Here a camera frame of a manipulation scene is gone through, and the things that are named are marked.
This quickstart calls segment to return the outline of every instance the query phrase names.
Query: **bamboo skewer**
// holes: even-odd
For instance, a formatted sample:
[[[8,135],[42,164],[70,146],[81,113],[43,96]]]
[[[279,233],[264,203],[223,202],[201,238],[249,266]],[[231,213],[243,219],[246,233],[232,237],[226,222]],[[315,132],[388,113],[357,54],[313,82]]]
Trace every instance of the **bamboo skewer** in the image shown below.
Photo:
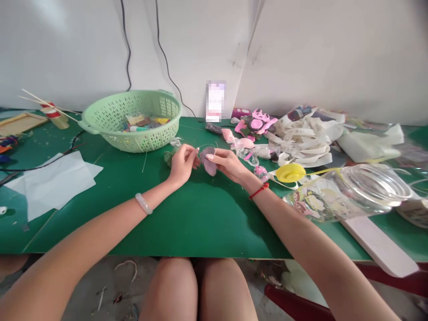
[[[22,99],[25,99],[25,100],[29,100],[29,101],[35,102],[35,103],[38,103],[38,104],[43,103],[43,102],[41,102],[41,101],[37,101],[37,100],[30,99],[30,98],[27,98],[27,97],[22,97],[22,96],[18,96],[18,97],[19,97],[19,98],[22,98]],[[64,110],[64,111],[72,112],[72,113],[75,113],[75,114],[79,114],[79,115],[81,115],[81,114],[82,114],[82,113],[80,113],[80,112],[78,112],[78,111],[71,111],[71,110],[68,110],[68,109],[65,109],[65,108],[62,108],[62,107],[58,107],[58,106],[52,106],[52,107],[55,107],[55,108],[58,108],[58,109],[61,109],[61,110]]]
[[[25,89],[23,89],[23,88],[22,88],[22,90],[23,90],[24,92],[26,92],[27,94],[29,94],[30,96],[33,96],[35,99],[40,100],[40,101],[41,101],[42,103],[44,103],[45,105],[47,105],[47,106],[51,106],[53,109],[55,109],[56,111],[58,111],[58,112],[62,113],[62,114],[63,114],[63,115],[65,115],[65,116],[67,116],[68,118],[70,118],[70,119],[74,120],[75,122],[77,122],[77,123],[79,122],[78,120],[74,119],[73,117],[68,116],[68,115],[67,115],[66,113],[64,113],[63,111],[61,111],[61,110],[57,109],[57,108],[56,108],[56,106],[52,106],[51,104],[47,103],[47,102],[46,102],[46,101],[44,101],[43,99],[38,98],[37,96],[33,95],[32,93],[30,93],[30,92],[26,91],[26,90],[25,90]]]

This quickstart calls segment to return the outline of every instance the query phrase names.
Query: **green tabletop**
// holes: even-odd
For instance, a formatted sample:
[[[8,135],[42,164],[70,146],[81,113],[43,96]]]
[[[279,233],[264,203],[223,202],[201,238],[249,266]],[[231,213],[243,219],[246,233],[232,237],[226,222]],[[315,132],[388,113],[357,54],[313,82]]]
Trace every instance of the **green tabletop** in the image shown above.
[[[194,118],[181,118],[178,136],[183,138],[183,143],[201,149],[206,146],[229,148],[221,136],[207,132],[204,126]],[[58,152],[66,151],[80,128],[71,122],[70,128],[59,130],[47,123],[33,131],[31,137],[23,139],[8,154],[17,162],[9,163],[4,168],[31,168]],[[164,151],[172,149],[170,145],[147,154],[132,154],[121,152],[101,136],[86,132],[76,144],[82,143],[87,143],[78,148],[83,159],[104,167],[95,178],[96,185],[77,195],[61,210],[51,210],[29,222],[29,230],[23,229],[27,217],[25,197],[7,187],[0,188],[0,206],[9,208],[0,217],[0,254],[47,252],[82,224],[168,177],[169,168],[163,158]],[[268,170],[277,166],[267,160],[260,163]],[[273,183],[271,188],[280,197],[289,192]],[[395,212],[371,219],[414,260],[428,261],[426,230],[408,223]],[[319,227],[351,259],[371,259],[340,223],[324,223]],[[111,254],[263,259],[291,257],[257,207],[248,200],[246,192],[222,173],[211,177],[203,168],[194,171],[190,180],[160,204],[153,215],[126,236]]]

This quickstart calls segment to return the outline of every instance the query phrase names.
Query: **white wall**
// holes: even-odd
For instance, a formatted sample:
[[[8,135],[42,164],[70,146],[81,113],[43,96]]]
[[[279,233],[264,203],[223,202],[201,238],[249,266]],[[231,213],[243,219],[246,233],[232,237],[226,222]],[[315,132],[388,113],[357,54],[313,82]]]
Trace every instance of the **white wall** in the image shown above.
[[[230,115],[259,1],[158,2],[160,41],[184,102],[205,116],[206,82],[226,81]],[[155,1],[124,0],[124,5],[132,89],[165,89],[179,99],[156,41]],[[0,40],[2,107],[38,108],[17,98],[25,88],[81,111],[128,87],[119,0],[4,0]],[[191,114],[183,108],[183,115]]]
[[[427,124],[427,21],[426,1],[266,0],[235,106]]]

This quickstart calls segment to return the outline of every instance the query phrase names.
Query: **left hand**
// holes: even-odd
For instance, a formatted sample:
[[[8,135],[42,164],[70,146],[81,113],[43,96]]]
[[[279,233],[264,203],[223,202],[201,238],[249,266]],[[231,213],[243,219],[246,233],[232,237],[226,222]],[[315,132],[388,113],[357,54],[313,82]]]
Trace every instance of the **left hand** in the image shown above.
[[[198,153],[199,148],[195,149],[188,144],[183,144],[174,154],[168,180],[176,185],[177,188],[182,187],[187,182],[192,168],[196,169],[201,164]]]

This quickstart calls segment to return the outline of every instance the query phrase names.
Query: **hand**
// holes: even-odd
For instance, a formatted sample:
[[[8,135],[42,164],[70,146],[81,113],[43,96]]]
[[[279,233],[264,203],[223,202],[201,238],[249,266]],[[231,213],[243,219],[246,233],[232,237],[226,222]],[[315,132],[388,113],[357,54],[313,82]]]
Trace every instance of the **hand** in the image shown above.
[[[187,182],[192,168],[196,169],[201,164],[198,153],[199,148],[195,149],[188,144],[183,144],[174,154],[168,181],[172,182],[177,189]]]
[[[231,150],[216,148],[215,155],[206,157],[217,164],[217,168],[235,183],[242,185],[247,176],[252,173],[241,163]]]

